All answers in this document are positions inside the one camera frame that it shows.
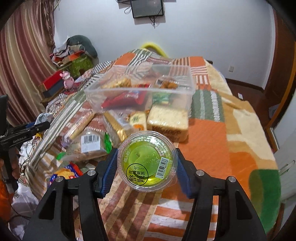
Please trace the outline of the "person's left hand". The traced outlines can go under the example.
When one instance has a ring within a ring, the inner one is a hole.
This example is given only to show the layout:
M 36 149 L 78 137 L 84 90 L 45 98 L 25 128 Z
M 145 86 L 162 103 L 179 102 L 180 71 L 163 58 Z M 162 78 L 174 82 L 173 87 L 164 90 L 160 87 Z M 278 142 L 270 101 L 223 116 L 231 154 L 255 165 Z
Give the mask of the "person's left hand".
M 12 168 L 12 176 L 15 179 L 18 179 L 20 177 L 20 166 L 19 166 L 19 150 L 14 147 L 15 154 L 13 155 L 13 158 L 10 160 L 11 168 Z

